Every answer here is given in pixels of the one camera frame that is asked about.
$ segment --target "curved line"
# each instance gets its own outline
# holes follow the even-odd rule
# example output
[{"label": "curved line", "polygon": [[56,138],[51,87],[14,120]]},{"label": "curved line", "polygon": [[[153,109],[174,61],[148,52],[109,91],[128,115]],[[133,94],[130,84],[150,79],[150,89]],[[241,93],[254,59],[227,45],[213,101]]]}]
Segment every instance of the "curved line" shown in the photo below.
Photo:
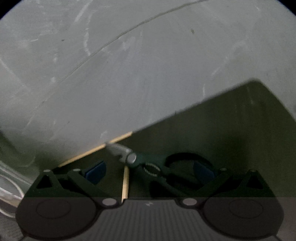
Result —
[{"label": "curved line", "polygon": [[134,30],[135,28],[145,24],[145,23],[148,23],[158,17],[161,17],[167,13],[170,13],[170,12],[174,12],[174,11],[177,11],[179,9],[182,9],[184,7],[187,7],[187,6],[190,6],[190,5],[193,5],[193,4],[197,4],[197,3],[201,3],[201,2],[206,2],[206,1],[209,1],[209,0],[197,0],[197,1],[193,1],[193,2],[189,2],[189,3],[185,3],[179,7],[174,7],[166,12],[162,12],[162,13],[159,13],[157,15],[155,15],[154,17],[151,17],[151,18],[148,18],[142,22],[140,22],[139,24],[135,25],[134,27],[131,27],[130,29],[122,32],[120,35],[118,35],[117,37],[115,37],[114,39],[112,39],[111,41],[109,41],[108,43],[106,43],[105,45],[103,45],[101,48],[99,48],[96,52],[92,53],[89,57],[87,57],[84,61],[82,61],[74,70],[72,70],[69,74],[67,74],[67,76],[65,78],[63,78],[61,80],[61,82],[63,82],[65,79],[67,79],[68,77],[70,77],[80,66],[82,66],[85,62],[87,62],[91,57],[93,57],[95,54],[97,54],[98,52],[100,52],[103,48],[107,47],[109,44],[113,43],[115,40],[119,39],[121,36],[127,34],[128,32]]}]

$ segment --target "wooden stick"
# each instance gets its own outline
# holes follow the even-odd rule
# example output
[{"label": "wooden stick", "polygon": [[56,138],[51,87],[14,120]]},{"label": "wooden stick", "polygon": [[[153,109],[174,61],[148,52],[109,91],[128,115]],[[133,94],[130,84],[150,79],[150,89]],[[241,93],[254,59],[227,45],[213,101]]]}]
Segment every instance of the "wooden stick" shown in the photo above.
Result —
[{"label": "wooden stick", "polygon": [[[123,140],[123,139],[125,139],[127,137],[130,137],[132,135],[132,133],[133,132],[131,131],[131,132],[128,132],[128,133],[126,133],[126,134],[124,134],[122,136],[116,137],[116,138],[112,139],[111,141],[109,141],[109,143],[115,143],[115,142],[121,141],[121,140]],[[82,153],[82,154],[80,154],[78,156],[75,156],[75,157],[61,163],[60,165],[58,165],[58,167],[65,166],[65,165],[67,165],[67,164],[69,164],[71,162],[74,162],[74,161],[76,161],[76,160],[78,160],[80,158],[83,158],[83,157],[85,157],[85,156],[87,156],[89,154],[92,154],[92,153],[94,153],[96,151],[99,151],[99,150],[105,148],[105,146],[106,146],[105,144],[99,145],[99,146],[97,146],[97,147],[95,147],[95,148],[93,148],[93,149],[91,149],[91,150],[89,150],[89,151],[87,151],[85,153]]]},{"label": "wooden stick", "polygon": [[123,202],[124,199],[128,198],[128,186],[129,186],[129,168],[128,166],[124,166],[121,202]]}]

